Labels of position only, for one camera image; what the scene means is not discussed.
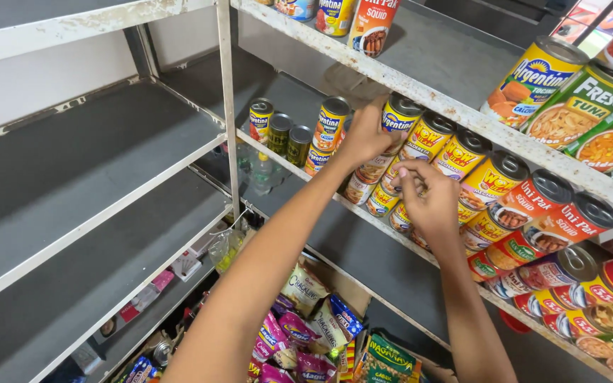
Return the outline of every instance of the hand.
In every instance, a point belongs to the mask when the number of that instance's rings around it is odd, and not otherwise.
[[[392,168],[398,172],[392,186],[401,185],[406,211],[430,247],[433,239],[457,238],[460,184],[423,160],[397,162]]]
[[[408,137],[407,132],[382,131],[382,107],[389,95],[382,95],[359,109],[353,115],[353,121],[347,137],[340,144],[337,153],[328,161],[344,163],[353,171],[363,163],[380,155],[388,147],[398,144]]]

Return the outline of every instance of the gray shelf surface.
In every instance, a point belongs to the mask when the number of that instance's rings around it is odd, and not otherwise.
[[[181,170],[1,292],[0,382],[29,382],[58,365],[227,203]]]
[[[305,24],[315,28],[316,18]],[[349,35],[333,39],[346,45]],[[479,109],[523,52],[507,41],[404,0],[376,59]]]
[[[236,50],[233,55],[236,121],[244,121],[248,114],[246,106],[251,98],[261,96],[273,100],[275,108],[287,113],[295,124],[315,125],[325,95],[287,74],[276,73],[271,66],[249,53]],[[208,94],[201,92],[215,89],[221,83],[218,59],[218,54],[212,53],[197,63],[190,63],[187,69],[168,74],[168,83],[177,91],[215,110],[220,107],[221,101],[217,101],[214,95],[208,101],[195,96]],[[195,163],[218,181],[230,185],[225,157],[208,153]],[[239,190],[243,198],[270,216],[304,184],[301,178],[293,175],[265,196],[258,196],[246,182],[241,183]],[[449,342],[438,268],[336,201],[328,203],[307,243],[431,333]],[[497,308],[484,302],[497,323],[507,352],[512,355],[521,382],[606,381],[589,366],[541,335],[533,332],[515,334],[498,318]],[[553,367],[541,369],[544,365]]]
[[[137,350],[161,323],[174,311],[183,300],[198,287],[200,282],[209,276],[215,269],[212,260],[205,256],[200,259],[202,267],[191,278],[183,282],[175,277],[165,290],[148,308],[134,318],[127,326],[122,328],[107,341],[99,345],[104,351],[106,360],[98,369],[87,377],[87,383],[99,383],[106,379],[121,364]]]
[[[0,29],[29,22],[135,3],[134,0],[0,0]]]
[[[125,205],[116,205],[121,198],[152,189],[220,133],[206,115],[141,82],[89,95],[82,105],[1,135],[0,277],[21,277],[15,267],[53,255],[57,248],[49,245],[115,214]]]

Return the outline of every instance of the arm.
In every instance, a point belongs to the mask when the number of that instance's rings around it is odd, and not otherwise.
[[[406,211],[441,268],[448,335],[458,378],[461,382],[517,382],[465,260],[455,217],[460,184],[422,160],[401,161],[394,168],[398,176],[392,184],[401,184]],[[419,179],[428,189],[421,197],[416,189]]]
[[[247,377],[261,323],[337,187],[358,165],[402,139],[398,132],[379,132],[384,101],[356,112],[337,154],[247,243],[193,321],[163,383]]]

